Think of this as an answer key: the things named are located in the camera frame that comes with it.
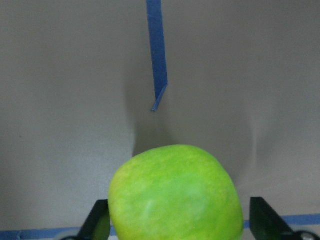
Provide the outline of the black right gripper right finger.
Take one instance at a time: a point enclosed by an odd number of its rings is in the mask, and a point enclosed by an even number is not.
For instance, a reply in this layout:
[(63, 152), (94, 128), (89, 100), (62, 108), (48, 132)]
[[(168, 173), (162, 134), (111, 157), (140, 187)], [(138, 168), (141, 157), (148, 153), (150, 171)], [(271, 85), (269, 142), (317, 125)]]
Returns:
[(293, 240), (295, 235), (262, 197), (250, 198), (249, 228), (256, 240)]

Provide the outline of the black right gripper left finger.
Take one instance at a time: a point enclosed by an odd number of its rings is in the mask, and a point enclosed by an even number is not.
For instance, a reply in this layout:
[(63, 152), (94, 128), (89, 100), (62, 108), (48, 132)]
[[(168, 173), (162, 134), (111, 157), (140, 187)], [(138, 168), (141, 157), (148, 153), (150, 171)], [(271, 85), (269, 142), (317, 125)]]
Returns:
[(77, 234), (78, 240), (108, 240), (111, 219), (108, 200), (97, 200)]

